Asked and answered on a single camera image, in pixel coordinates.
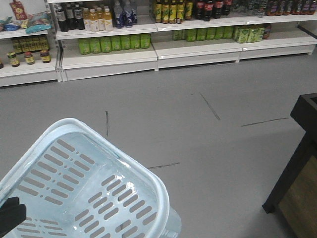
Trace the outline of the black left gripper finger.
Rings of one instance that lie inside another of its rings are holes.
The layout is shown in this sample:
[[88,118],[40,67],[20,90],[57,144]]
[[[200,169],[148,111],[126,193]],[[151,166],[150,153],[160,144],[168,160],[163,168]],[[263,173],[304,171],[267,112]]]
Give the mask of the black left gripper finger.
[[27,208],[18,197],[11,197],[0,208],[0,235],[5,236],[26,220]]

